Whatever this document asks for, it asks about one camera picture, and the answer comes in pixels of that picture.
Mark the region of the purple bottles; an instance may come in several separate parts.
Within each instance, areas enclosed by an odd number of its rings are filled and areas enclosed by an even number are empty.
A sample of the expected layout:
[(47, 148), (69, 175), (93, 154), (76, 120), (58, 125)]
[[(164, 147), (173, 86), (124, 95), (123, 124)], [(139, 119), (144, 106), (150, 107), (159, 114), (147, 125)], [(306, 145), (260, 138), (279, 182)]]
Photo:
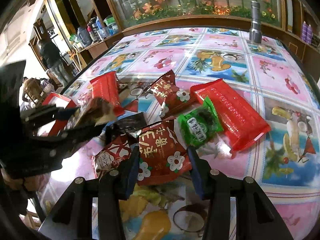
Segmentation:
[(304, 21), (303, 24), (302, 24), (302, 30), (301, 30), (300, 38), (304, 42), (306, 42), (307, 44), (311, 44), (312, 36), (313, 36), (312, 26), (310, 24), (307, 25), (306, 22)]

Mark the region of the brown snack packet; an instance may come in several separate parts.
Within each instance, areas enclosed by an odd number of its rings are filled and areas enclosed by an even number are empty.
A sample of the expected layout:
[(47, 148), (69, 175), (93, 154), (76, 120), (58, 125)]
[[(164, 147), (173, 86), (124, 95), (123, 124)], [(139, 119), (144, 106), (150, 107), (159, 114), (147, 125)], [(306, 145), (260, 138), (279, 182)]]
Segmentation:
[(65, 129), (73, 129), (87, 125), (107, 124), (116, 120), (114, 106), (102, 98), (90, 99), (88, 103), (80, 106), (70, 117)]

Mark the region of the large red foil packet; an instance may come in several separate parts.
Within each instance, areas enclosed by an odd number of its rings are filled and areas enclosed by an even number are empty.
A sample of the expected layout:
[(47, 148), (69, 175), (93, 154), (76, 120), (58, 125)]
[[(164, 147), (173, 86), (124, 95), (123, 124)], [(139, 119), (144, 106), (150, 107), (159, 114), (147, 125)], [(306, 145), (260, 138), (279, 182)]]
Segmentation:
[(250, 148), (271, 130), (265, 119), (223, 79), (191, 86), (190, 92), (200, 103), (206, 98), (211, 100), (231, 153)]

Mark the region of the silver flashlight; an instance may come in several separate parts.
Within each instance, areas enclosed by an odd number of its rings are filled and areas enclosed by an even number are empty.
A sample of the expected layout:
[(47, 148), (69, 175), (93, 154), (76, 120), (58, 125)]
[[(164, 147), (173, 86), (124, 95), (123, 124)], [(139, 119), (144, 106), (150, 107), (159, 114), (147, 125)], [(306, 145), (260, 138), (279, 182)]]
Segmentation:
[(261, 32), (261, 12), (260, 3), (257, 1), (251, 1), (251, 27), (249, 30), (249, 40), (252, 43), (261, 44), (262, 32)]

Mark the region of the green snack packet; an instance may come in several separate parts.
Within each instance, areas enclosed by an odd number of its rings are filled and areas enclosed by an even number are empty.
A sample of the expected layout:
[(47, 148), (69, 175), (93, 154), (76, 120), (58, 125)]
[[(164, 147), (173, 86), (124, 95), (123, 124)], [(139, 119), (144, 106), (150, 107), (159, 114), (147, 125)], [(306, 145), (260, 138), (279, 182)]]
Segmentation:
[(224, 131), (214, 104), (208, 96), (200, 107), (181, 114), (177, 122), (185, 144), (196, 149), (210, 141), (216, 133)]

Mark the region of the red white heart snack packet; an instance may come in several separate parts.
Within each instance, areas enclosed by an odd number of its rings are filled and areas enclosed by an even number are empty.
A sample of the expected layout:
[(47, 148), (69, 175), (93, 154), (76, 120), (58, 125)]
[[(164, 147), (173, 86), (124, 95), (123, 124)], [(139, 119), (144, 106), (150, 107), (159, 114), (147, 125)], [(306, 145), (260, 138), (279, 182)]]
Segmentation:
[(96, 177), (102, 177), (106, 172), (116, 169), (120, 162), (128, 159), (130, 155), (127, 135), (121, 134), (93, 158)]

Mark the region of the person in brown jacket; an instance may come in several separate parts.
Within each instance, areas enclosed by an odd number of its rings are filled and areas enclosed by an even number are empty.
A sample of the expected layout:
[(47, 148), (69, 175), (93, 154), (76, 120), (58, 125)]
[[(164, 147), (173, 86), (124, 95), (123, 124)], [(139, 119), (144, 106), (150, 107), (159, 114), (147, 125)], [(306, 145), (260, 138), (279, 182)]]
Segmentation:
[(33, 103), (35, 106), (38, 106), (45, 100), (47, 93), (41, 87), (39, 79), (25, 78), (22, 86), (22, 100), (24, 102)]

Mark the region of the black snack packet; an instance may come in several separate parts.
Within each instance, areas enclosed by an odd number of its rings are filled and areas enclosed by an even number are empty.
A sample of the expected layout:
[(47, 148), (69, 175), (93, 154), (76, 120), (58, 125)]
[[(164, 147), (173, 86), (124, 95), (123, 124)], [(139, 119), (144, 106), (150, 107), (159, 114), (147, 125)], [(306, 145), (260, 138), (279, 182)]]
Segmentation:
[(147, 126), (144, 113), (140, 112), (127, 116), (116, 122), (106, 125), (103, 129), (105, 146), (110, 144), (117, 137), (124, 135), (130, 145), (138, 142), (138, 132)]

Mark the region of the person in dark jacket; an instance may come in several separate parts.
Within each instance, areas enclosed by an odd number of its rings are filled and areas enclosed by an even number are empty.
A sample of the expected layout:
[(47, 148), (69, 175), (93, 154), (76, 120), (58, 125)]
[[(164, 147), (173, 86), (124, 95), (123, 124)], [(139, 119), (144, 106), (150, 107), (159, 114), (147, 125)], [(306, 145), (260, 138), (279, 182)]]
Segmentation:
[(39, 40), (39, 46), (42, 63), (66, 87), (72, 78), (65, 70), (59, 49), (51, 40)]

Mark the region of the red gift box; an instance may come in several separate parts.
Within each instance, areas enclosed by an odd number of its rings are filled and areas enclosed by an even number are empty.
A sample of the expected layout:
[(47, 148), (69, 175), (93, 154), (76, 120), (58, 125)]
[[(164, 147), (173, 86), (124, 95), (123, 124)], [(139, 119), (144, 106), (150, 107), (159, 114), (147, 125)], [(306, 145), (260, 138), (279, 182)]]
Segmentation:
[[(51, 92), (47, 96), (42, 105), (55, 105), (56, 107), (62, 107), (63, 109), (76, 107), (76, 103), (72, 99), (54, 92)], [(54, 120), (41, 126), (37, 131), (37, 135), (43, 137), (57, 135), (60, 130), (64, 129), (67, 122), (67, 120)]]

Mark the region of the blue water jug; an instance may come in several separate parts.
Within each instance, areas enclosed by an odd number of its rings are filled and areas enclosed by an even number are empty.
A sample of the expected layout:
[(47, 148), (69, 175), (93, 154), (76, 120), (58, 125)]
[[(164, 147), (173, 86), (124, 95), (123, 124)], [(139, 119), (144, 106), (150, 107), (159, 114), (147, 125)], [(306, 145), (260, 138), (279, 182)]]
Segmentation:
[(92, 39), (85, 27), (79, 27), (77, 30), (77, 36), (80, 38), (84, 47), (90, 46)]

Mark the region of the dark red flower snack packet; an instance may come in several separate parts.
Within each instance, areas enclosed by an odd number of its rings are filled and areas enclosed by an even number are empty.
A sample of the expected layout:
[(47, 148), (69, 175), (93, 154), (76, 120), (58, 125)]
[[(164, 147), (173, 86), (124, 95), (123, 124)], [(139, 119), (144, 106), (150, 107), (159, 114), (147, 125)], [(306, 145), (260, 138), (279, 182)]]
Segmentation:
[(139, 186), (168, 183), (191, 170), (187, 150), (177, 138), (173, 119), (142, 129), (139, 151)]

